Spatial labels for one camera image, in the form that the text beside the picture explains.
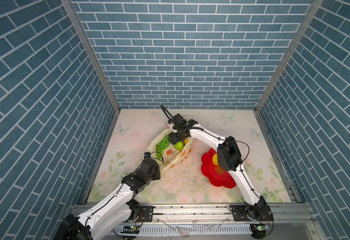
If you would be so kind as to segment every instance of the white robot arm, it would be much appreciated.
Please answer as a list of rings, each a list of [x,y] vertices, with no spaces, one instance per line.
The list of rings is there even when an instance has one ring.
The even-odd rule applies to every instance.
[[[219,136],[203,128],[193,119],[186,121],[180,114],[172,116],[163,105],[161,108],[168,118],[168,126],[173,130],[169,135],[170,143],[176,144],[187,137],[193,137],[213,148],[217,152],[217,163],[230,173],[241,190],[248,216],[253,220],[262,218],[265,212],[268,212],[267,203],[255,189],[242,166],[243,160],[235,138]]]
[[[217,148],[220,144],[224,144],[225,137],[219,136],[205,128],[203,128],[200,124],[195,124],[193,127],[201,128],[203,130],[199,129],[190,129],[189,134],[191,137],[196,138],[211,148],[213,148],[217,152]],[[249,177],[247,173],[245,172],[245,169],[242,168],[240,171],[240,166],[237,167],[237,170],[229,170],[229,174],[233,177],[236,184],[240,188],[243,198],[246,203],[250,205],[255,205],[259,202],[260,199],[260,193],[255,189],[254,185],[252,184],[251,180],[249,180]]]
[[[159,179],[158,163],[145,153],[140,166],[105,199],[77,217],[70,214],[64,218],[54,240],[99,240],[120,223],[136,220],[140,204],[133,197]]]

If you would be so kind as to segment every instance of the blue brick wall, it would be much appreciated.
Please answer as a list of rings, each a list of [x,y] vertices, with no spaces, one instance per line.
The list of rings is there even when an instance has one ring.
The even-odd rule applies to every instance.
[[[350,239],[350,0],[325,0],[261,109],[327,239]]]
[[[0,239],[54,235],[114,110],[59,0],[0,0]]]
[[[121,108],[254,108],[311,1],[74,5]]]

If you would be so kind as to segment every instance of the yellow object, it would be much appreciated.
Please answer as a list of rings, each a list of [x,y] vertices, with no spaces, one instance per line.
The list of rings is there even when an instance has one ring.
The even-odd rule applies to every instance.
[[[217,163],[217,153],[215,153],[214,156],[212,157],[212,163],[215,164],[215,165],[219,165]]]

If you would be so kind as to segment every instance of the red flower-shaped mat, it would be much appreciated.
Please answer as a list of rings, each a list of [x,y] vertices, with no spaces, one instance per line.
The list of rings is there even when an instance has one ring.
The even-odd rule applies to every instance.
[[[214,149],[210,149],[208,152],[201,156],[201,172],[204,176],[208,177],[210,183],[216,187],[224,186],[226,188],[234,188],[236,183],[232,176],[223,170],[219,165],[215,165],[212,162],[212,157],[216,154]]]

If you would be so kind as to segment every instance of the metal rail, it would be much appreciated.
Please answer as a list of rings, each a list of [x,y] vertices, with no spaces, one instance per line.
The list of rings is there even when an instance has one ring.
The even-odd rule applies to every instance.
[[[238,203],[142,203],[154,207],[150,224],[234,224],[259,223],[257,221],[235,222],[228,206]],[[74,215],[81,214],[95,204],[75,205]],[[274,223],[316,223],[315,217],[307,203],[269,204]]]

